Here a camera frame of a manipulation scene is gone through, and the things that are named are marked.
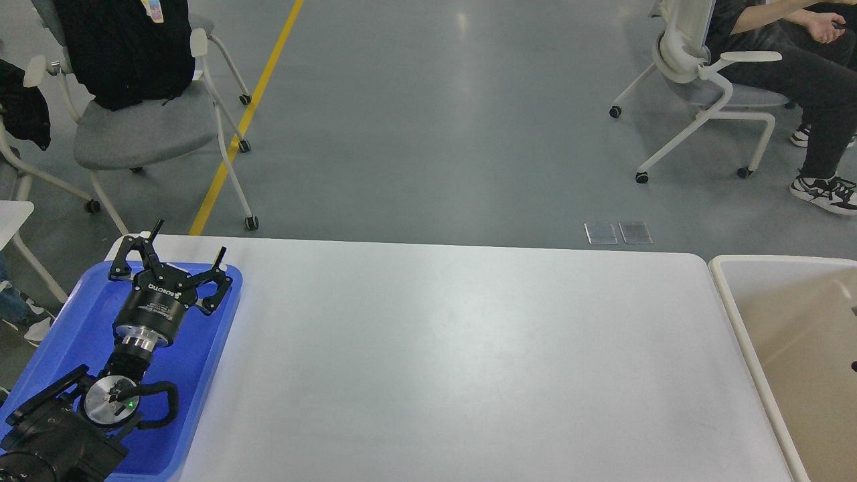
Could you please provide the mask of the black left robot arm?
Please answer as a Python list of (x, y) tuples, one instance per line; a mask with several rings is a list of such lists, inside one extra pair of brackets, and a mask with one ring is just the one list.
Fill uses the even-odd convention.
[(156, 481), (183, 461), (238, 305), (224, 264), (170, 263), (150, 233), (80, 280), (2, 417), (3, 481)]

